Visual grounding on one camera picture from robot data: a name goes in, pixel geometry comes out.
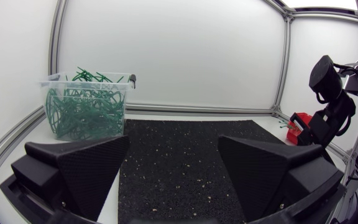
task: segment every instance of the speckled black mat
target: speckled black mat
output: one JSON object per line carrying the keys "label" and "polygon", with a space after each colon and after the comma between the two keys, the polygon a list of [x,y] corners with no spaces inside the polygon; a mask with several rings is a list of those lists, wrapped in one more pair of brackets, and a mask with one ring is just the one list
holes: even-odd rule
{"label": "speckled black mat", "polygon": [[120,224],[133,218],[244,223],[218,136],[282,143],[253,121],[127,120],[125,133],[131,148],[119,177]]}

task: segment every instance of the white backdrop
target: white backdrop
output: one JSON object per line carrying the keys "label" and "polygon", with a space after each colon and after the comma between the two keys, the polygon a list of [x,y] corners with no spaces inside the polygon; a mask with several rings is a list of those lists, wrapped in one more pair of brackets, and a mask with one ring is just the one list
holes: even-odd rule
{"label": "white backdrop", "polygon": [[0,139],[42,105],[56,0],[0,0]]}
{"label": "white backdrop", "polygon": [[[326,105],[317,102],[309,87],[310,73],[323,55],[338,64],[358,60],[358,25],[329,19],[295,19],[291,25],[291,49],[281,109],[314,115]],[[333,143],[348,151],[358,136],[358,96],[349,95],[356,104],[356,115],[347,132],[335,137]]]}
{"label": "white backdrop", "polygon": [[128,103],[269,109],[284,21],[260,0],[76,0],[59,71],[135,73]]}

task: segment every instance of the aluminum frame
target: aluminum frame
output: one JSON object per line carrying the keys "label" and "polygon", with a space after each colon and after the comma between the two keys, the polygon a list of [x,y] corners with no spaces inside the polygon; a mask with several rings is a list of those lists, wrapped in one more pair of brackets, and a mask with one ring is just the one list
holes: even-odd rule
{"label": "aluminum frame", "polygon": [[44,119],[44,108],[43,106],[40,106],[0,139],[0,166],[24,137],[26,137]]}
{"label": "aluminum frame", "polygon": [[48,55],[48,74],[56,74],[58,70],[58,48],[60,28],[62,27],[63,14],[67,0],[58,0],[55,14],[53,15],[52,29],[50,31],[49,55]]}
{"label": "aluminum frame", "polygon": [[[55,14],[52,21],[52,30],[50,35],[50,50],[48,55],[48,74],[58,72],[58,43],[60,36],[60,29],[62,27],[62,20],[64,10],[66,8],[68,0],[58,0]],[[293,10],[279,5],[274,0],[265,0],[267,4],[272,6],[277,12],[279,12],[285,22],[285,41],[284,41],[284,53],[283,63],[280,73],[280,83],[275,96],[275,101],[271,109],[269,110],[255,110],[255,109],[230,109],[230,108],[198,108],[187,106],[168,106],[168,105],[136,105],[128,104],[127,112],[129,114],[157,114],[157,115],[181,115],[181,116],[247,116],[247,115],[260,115],[260,116],[275,116],[284,120],[289,120],[289,117],[283,114],[280,110],[280,102],[282,99],[283,89],[285,87],[285,80],[287,77],[288,59],[290,54],[290,36],[291,22],[296,18],[322,18],[322,19],[339,19],[347,22],[354,22],[358,24],[358,16],[352,14],[344,14],[338,12],[319,12],[319,11],[306,11],[306,12],[294,12]],[[10,152],[22,141],[22,139],[28,135],[43,119],[45,119],[45,112],[43,107],[37,108],[30,115],[25,117],[21,122],[14,126],[7,134],[0,139],[0,166],[4,162],[5,158]],[[347,180],[348,175],[354,170],[355,158],[358,153],[358,138],[354,146],[354,152],[352,155],[346,154],[335,144],[330,144],[328,149],[339,156],[346,164],[345,177],[342,183]],[[338,203],[335,211],[332,212],[332,217],[338,217],[341,213],[345,198],[350,197],[349,193],[345,194],[344,198]]]}
{"label": "aluminum frame", "polygon": [[291,23],[294,20],[294,17],[291,15],[283,15],[283,18],[285,22],[283,62],[281,66],[280,79],[278,81],[276,96],[273,106],[270,108],[271,110],[274,110],[278,113],[282,112],[280,103],[283,98],[285,80],[287,79],[288,61],[290,59],[291,50]]}

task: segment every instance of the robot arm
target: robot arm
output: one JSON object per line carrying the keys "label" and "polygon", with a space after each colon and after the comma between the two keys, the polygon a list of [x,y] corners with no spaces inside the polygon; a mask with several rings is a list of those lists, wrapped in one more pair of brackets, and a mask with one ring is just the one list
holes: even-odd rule
{"label": "robot arm", "polygon": [[[343,86],[341,77],[347,77]],[[314,143],[326,147],[335,136],[347,131],[351,117],[356,113],[356,106],[348,93],[358,96],[358,61],[338,65],[327,55],[323,56],[311,72],[309,87],[316,93],[317,100],[327,103],[327,107],[317,111],[308,125],[296,113],[290,120],[302,130],[298,145]]]}

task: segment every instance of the red object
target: red object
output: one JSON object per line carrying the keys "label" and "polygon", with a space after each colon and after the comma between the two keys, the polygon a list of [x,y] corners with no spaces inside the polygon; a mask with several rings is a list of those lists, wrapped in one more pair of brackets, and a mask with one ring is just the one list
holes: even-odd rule
{"label": "red object", "polygon": [[[305,124],[309,126],[309,122],[311,120],[311,116],[307,113],[296,113]],[[296,126],[296,124],[292,121],[288,122],[288,125],[293,128],[288,128],[287,139],[290,140],[293,144],[298,145],[298,135],[301,133],[301,130]]]}

